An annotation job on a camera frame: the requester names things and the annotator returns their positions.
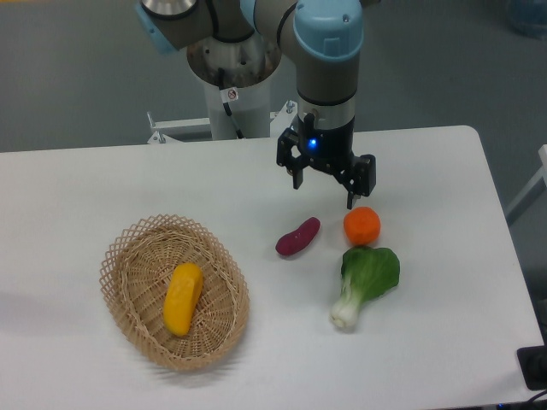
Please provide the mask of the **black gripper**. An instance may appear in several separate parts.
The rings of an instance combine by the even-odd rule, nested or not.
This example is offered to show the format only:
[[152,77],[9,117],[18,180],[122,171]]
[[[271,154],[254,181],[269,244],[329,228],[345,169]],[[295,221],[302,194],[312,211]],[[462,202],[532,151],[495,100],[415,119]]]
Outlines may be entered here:
[[303,183],[306,167],[340,174],[340,184],[347,190],[346,207],[352,209],[361,196],[370,196],[376,185],[376,157],[353,154],[354,118],[333,129],[316,128],[314,120],[313,114],[306,114],[304,120],[297,121],[297,132],[286,128],[281,133],[276,162],[291,175],[295,190]]

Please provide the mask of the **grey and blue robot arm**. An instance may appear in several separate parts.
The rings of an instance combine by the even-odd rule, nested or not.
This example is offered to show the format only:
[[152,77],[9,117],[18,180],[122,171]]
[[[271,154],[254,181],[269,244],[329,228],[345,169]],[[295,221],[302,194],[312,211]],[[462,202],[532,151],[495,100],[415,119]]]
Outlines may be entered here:
[[295,187],[306,168],[333,176],[353,206],[376,184],[373,155],[352,150],[363,1],[139,1],[136,14],[163,53],[184,50],[211,90],[219,139],[257,138],[269,112],[257,90],[282,58],[297,71],[297,108],[279,135],[277,163]]

